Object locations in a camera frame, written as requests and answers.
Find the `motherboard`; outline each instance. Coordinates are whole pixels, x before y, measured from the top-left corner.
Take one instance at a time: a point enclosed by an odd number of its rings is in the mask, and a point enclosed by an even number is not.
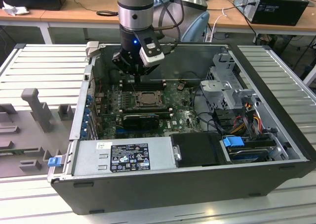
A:
[[[193,97],[194,88],[185,87],[179,81],[162,82],[160,86],[143,85],[142,88],[132,83],[112,85],[102,93],[98,105],[102,127],[99,138],[201,132],[199,118],[192,108]]]

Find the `power supply label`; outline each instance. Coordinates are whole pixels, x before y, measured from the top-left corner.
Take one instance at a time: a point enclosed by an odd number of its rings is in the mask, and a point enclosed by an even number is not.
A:
[[[110,170],[113,173],[150,170],[148,143],[111,146]]]

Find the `blue latch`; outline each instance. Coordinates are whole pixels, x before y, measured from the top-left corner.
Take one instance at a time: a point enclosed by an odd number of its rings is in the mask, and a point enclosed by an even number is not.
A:
[[[51,157],[48,160],[48,167],[61,166],[61,157]]]
[[[228,136],[223,139],[223,142],[226,147],[245,146],[245,143],[243,143],[243,140],[240,136]]]

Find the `wooden desk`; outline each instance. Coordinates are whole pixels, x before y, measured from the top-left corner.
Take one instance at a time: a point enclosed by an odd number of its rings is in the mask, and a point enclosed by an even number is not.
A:
[[[25,15],[8,15],[4,10],[0,10],[0,21],[8,20],[8,21],[40,21],[40,17],[44,14],[45,10],[29,10],[29,14]]]
[[[91,10],[117,11],[117,0],[76,0]],[[232,7],[228,0],[209,0],[208,8],[222,9]],[[103,17],[95,11],[86,10],[74,0],[66,0],[60,11],[31,10],[29,15],[9,16],[0,11],[0,25],[36,26],[39,27],[46,44],[53,43],[49,34],[50,27],[84,28],[87,38],[87,28],[119,28],[118,17]],[[209,11],[209,24],[213,26],[221,11]],[[216,23],[216,32],[253,33],[243,15],[237,9],[226,10],[228,17],[221,17]],[[284,35],[315,35],[316,7],[307,7],[296,26],[256,25],[252,27],[258,34]]]
[[[118,11],[117,0],[76,0],[91,10]],[[99,16],[94,11],[86,10],[75,0],[66,0],[59,11],[46,11],[41,16],[46,22],[79,22],[79,23],[108,23],[118,24],[118,17]]]

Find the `green circuit board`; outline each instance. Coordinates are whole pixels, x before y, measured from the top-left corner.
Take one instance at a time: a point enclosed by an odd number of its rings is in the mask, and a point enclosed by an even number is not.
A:
[[[112,86],[103,98],[103,109],[100,110],[99,117],[102,120],[101,139],[119,139],[119,138],[139,138],[169,136],[172,133],[191,133],[201,132],[199,121],[194,115],[191,101],[194,96],[190,88],[178,90],[179,82],[167,82],[162,91],[121,91],[119,86]],[[122,126],[122,120],[125,115],[122,108],[137,109],[137,97],[135,95],[152,94],[158,95],[157,104],[159,108],[172,108],[172,117],[159,120],[159,127],[150,131],[127,131]],[[152,114],[151,109],[137,114]]]

